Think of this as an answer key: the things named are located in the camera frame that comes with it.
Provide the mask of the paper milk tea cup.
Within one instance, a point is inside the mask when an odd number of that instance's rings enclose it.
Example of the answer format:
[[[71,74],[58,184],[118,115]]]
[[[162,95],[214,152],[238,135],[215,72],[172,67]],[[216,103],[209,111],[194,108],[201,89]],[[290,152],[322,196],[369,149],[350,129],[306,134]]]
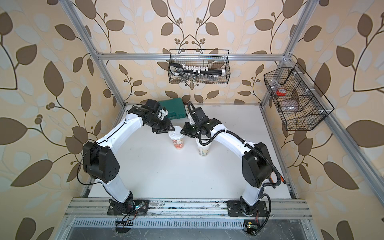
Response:
[[[176,149],[182,149],[184,147],[184,139],[183,138],[180,138],[177,140],[172,139],[172,142],[173,142],[174,147]]]
[[[196,140],[196,143],[197,143],[197,150],[198,150],[198,153],[201,157],[205,157],[209,154],[209,150],[210,150],[210,145],[201,145],[199,140]]]

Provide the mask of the clear plastic lid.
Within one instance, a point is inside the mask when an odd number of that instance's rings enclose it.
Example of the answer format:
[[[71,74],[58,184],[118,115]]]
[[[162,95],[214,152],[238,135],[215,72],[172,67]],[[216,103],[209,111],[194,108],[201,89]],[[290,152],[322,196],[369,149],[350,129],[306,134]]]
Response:
[[[181,133],[182,127],[180,126],[174,126],[173,131],[169,131],[168,135],[171,138],[171,140],[180,140],[184,137],[184,135]]]

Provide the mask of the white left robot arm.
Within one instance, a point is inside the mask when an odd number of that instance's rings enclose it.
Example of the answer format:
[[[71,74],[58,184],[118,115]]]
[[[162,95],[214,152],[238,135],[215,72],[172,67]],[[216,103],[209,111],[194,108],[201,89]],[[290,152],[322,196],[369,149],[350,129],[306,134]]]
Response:
[[[104,137],[83,146],[82,167],[96,184],[101,184],[110,195],[110,207],[114,215],[127,215],[141,208],[135,204],[133,193],[125,186],[120,172],[117,153],[132,134],[143,126],[153,133],[174,131],[168,111],[155,100],[144,105],[134,105],[127,110],[122,120]]]

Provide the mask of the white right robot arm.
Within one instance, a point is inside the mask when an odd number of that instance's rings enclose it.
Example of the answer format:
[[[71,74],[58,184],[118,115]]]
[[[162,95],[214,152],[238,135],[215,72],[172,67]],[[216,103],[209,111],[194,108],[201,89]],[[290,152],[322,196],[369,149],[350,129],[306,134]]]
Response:
[[[278,187],[284,180],[273,164],[268,148],[263,143],[253,144],[228,130],[221,121],[209,117],[202,108],[186,103],[189,123],[185,123],[181,134],[197,139],[199,145],[208,146],[216,141],[227,147],[242,160],[242,175],[247,182],[240,197],[240,209],[246,216],[252,216],[261,205],[261,199],[268,197],[266,187]]]

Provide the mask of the green plastic tool case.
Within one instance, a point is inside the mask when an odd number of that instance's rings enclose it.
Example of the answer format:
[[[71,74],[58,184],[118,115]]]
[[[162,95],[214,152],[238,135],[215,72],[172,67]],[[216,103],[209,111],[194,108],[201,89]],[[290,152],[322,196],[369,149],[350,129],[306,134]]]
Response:
[[[181,98],[159,101],[159,103],[163,108],[168,111],[168,119],[175,120],[187,117],[185,105]]]

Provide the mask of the red object in basket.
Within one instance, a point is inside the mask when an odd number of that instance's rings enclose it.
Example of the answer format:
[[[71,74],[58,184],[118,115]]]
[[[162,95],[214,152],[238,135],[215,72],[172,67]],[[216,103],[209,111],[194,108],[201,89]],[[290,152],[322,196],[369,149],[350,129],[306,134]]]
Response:
[[[276,91],[276,95],[278,97],[284,97],[287,94],[287,90],[285,88],[278,88]]]

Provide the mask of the black handled scissors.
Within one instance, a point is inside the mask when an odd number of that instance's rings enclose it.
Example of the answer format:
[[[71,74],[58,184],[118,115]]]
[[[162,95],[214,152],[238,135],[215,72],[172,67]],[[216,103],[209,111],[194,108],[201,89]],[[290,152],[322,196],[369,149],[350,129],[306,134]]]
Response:
[[[168,71],[175,77],[181,77],[185,75],[183,66],[177,63],[169,63]]]

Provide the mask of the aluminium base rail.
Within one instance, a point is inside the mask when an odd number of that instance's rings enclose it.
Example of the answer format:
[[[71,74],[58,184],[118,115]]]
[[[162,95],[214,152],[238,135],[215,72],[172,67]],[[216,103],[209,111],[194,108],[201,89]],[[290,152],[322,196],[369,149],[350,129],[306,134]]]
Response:
[[[254,214],[244,214],[236,201],[223,199],[150,199],[146,205],[131,214],[115,214],[108,198],[75,198],[65,212],[65,218],[79,227],[121,226],[130,220],[134,228],[213,228],[243,229],[248,222],[287,220],[299,223],[312,220],[304,200],[264,200]]]

